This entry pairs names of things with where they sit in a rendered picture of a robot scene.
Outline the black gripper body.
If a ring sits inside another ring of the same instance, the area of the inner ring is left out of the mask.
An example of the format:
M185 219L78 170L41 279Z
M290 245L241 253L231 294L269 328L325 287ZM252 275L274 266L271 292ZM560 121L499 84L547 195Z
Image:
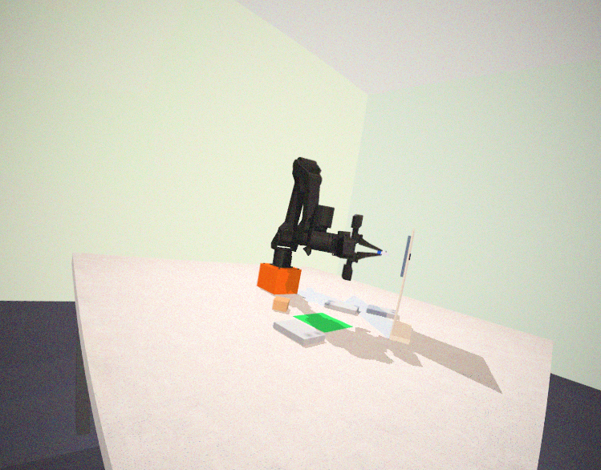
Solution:
M362 225L362 221L363 221L363 215L360 214L355 214L352 216L352 220L351 220L351 227L352 227L352 236L351 239L355 240L355 244L359 243L360 240L360 236L358 234L359 231L359 227L361 227ZM328 241L328 245L327 245L327 253L332 253L332 251L336 251L336 244L333 243L333 239L337 238L338 234L335 233L330 233L329 236L329 241ZM356 262L356 258L357 258L357 253L355 253L355 244L353 247L353 252L354 255L353 257L349 257L347 259L347 264L344 264L343 266L343 274L341 276L342 279L344 280L351 280L351 276L352 276L352 262Z

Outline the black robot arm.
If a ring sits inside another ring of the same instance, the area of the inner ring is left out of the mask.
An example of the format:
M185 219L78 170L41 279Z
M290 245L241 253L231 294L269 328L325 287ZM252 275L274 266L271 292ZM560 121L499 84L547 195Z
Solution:
M335 208L319 205L320 185L323 181L321 171L317 161L302 157L294 160L292 171L294 187L286 219L278 227L278 232L270 244L271 249L274 249L274 257L273 263L269 265L293 268L292 251L296 252L298 245L306 246L303 250L307 256L311 254L312 249L327 251L330 236L327 228L331 229ZM303 217L298 224L302 209ZM351 232L338 231L338 236L333 239L333 243L336 244L336 251L332 251L332 256L342 259L353 257L355 240L351 239Z

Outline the green square marking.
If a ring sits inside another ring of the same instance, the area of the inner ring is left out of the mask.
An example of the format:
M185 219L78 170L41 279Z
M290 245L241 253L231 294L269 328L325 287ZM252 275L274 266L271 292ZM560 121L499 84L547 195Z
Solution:
M328 332L333 330L340 330L343 328L352 327L348 324L334 319L324 313L316 313L316 314L303 314L293 316L299 319L302 322L308 323L309 325L315 327L317 330L322 332Z

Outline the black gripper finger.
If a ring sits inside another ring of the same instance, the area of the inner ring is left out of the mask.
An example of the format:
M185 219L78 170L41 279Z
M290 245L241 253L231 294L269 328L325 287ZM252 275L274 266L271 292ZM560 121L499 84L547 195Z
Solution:
M367 257L378 257L378 256L382 255L382 254L378 254L378 253L365 253L365 252L356 252L356 253L357 253L357 258L356 258L355 263L358 263L358 260L360 260L360 259L364 259Z
M379 249L379 248L375 247L374 245L372 245L372 244L368 243L367 241L365 241L363 239L363 235L362 234L360 234L360 235L361 236L360 236L360 240L359 240L359 243L358 243L359 245L362 245L362 246L368 247L370 249L374 249L374 250L383 252L382 249Z

